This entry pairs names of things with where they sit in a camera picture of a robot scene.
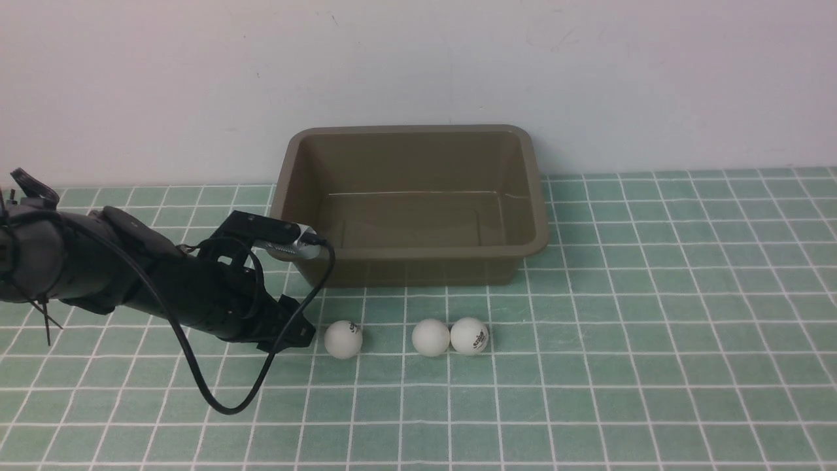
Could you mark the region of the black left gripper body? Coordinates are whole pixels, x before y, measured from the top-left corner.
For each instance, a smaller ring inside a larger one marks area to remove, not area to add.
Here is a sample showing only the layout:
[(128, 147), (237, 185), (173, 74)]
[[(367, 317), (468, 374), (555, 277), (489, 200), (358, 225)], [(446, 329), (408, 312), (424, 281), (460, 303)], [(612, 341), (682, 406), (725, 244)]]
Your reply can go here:
[(209, 247), (234, 265), (176, 249), (144, 259), (143, 268), (180, 325), (228, 342), (273, 342), (289, 320), (289, 306), (272, 298), (258, 272), (243, 265), (251, 245), (219, 239)]

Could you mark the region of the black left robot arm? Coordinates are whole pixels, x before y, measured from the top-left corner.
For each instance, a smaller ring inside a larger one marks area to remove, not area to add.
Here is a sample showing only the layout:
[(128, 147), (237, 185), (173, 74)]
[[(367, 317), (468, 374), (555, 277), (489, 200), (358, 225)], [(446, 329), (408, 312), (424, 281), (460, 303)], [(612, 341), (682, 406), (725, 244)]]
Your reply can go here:
[(296, 299), (272, 298), (264, 276), (247, 266), (249, 251), (297, 248), (308, 227), (233, 211), (197, 254), (116, 207), (87, 215), (58, 211), (58, 194), (23, 169), (12, 171), (24, 191), (2, 206), (2, 301), (59, 300), (99, 315), (119, 306), (164, 319), (165, 312), (128, 263), (95, 240), (126, 253), (152, 280), (182, 327), (269, 352), (305, 348), (316, 334)]

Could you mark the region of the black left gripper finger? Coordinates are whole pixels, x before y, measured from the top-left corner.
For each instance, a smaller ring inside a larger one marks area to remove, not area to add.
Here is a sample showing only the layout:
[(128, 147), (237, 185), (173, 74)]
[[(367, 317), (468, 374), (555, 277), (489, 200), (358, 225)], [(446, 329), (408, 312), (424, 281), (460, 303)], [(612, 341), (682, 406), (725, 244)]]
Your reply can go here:
[(304, 317), (301, 302), (287, 295), (281, 295), (278, 300), (264, 302), (259, 312), (259, 320), (259, 350), (266, 353), (274, 349), (275, 340), (284, 329), (285, 335), (276, 352), (290, 348), (307, 348), (316, 334), (316, 328)]

